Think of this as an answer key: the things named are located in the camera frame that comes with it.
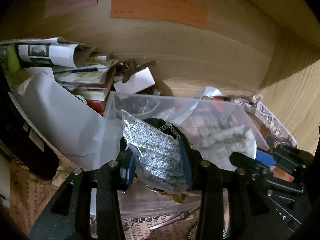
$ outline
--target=black plastic part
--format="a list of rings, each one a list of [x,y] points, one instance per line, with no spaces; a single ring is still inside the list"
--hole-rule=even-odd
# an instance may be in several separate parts
[[[103,165],[97,176],[97,230],[99,239],[125,240],[120,216],[117,184],[115,177],[119,164],[116,167]]]
[[[31,229],[31,240],[91,239],[91,189],[84,178],[83,170],[68,176]]]
[[[29,238],[21,231],[18,225],[14,222],[10,214],[0,203],[0,225],[1,239],[28,240]]]
[[[206,173],[203,183],[198,231],[196,240],[223,238],[223,195],[220,169],[210,164],[201,167]]]
[[[277,161],[277,167],[299,180],[301,179],[300,174],[303,170],[302,165],[309,167],[313,161],[313,156],[309,152],[287,145],[279,145],[277,148],[272,149],[269,154]]]
[[[14,159],[28,167],[35,176],[52,179],[59,166],[59,159],[44,143],[44,151],[29,138],[29,131],[23,129],[24,118],[8,95],[9,86],[0,66],[0,154]]]
[[[287,239],[290,231],[265,191],[248,173],[234,173],[228,188],[230,239]]]
[[[252,175],[253,173],[255,175],[259,175],[262,173],[262,171],[266,171],[268,174],[272,174],[269,166],[266,166],[265,164],[254,160],[246,155],[243,155],[242,153],[233,152],[229,157],[229,160],[232,165],[238,168],[243,168],[246,171],[250,171],[250,175]]]
[[[120,165],[119,174],[115,175],[118,176],[118,190],[127,191],[133,182],[134,174],[136,171],[133,152],[130,149],[120,151],[116,161]]]

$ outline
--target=clutter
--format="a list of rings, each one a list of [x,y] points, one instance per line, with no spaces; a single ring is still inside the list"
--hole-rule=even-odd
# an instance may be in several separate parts
[[[262,95],[253,96],[228,95],[224,96],[214,87],[206,87],[197,93],[194,98],[209,99],[214,101],[230,101],[239,104],[255,123],[260,133],[270,148],[277,143],[297,147],[297,141],[291,133],[282,125],[277,117],[261,102]]]
[[[9,97],[28,120],[28,131],[40,137],[44,148],[49,145],[58,152],[60,160],[92,170],[126,147],[133,152],[139,180],[127,194],[119,193],[122,216],[159,210],[178,213],[171,217],[175,221],[197,211],[201,196],[187,183],[181,137],[205,160],[229,171],[236,169],[229,161],[233,152],[255,159],[257,147],[268,150],[268,145],[296,143],[260,102],[260,95],[224,96],[206,87],[193,99],[158,96],[150,70],[155,60],[119,61],[60,37],[0,42],[0,60],[12,92]],[[55,187],[71,167],[56,166],[50,176]],[[229,225],[225,223],[224,235]]]
[[[58,167],[58,157],[25,122],[9,91],[0,69],[0,154],[39,178],[52,179]]]

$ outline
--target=cardboard wall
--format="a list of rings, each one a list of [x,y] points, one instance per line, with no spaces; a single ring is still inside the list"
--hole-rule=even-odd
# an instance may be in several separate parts
[[[315,153],[320,123],[320,49],[286,31],[265,76],[263,103],[298,142]]]
[[[305,0],[249,0],[279,25],[320,46],[320,24]]]
[[[17,0],[0,40],[53,37],[85,42],[120,59],[157,60],[151,71],[166,95],[190,97],[204,86],[255,93],[282,28],[248,0],[196,0],[209,8],[205,30],[163,21],[109,18],[111,0],[43,18],[45,0]]]

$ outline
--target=silver sequined pouch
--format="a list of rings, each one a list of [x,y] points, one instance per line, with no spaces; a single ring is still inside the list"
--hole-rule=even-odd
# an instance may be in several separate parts
[[[188,186],[178,139],[122,110],[123,136],[136,159],[140,180],[153,188],[181,193]]]

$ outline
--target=clear plastic bag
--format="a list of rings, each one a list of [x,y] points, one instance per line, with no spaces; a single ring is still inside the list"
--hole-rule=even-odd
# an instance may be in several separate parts
[[[153,188],[181,193],[188,186],[177,139],[122,110],[123,135],[136,159],[140,180]]]

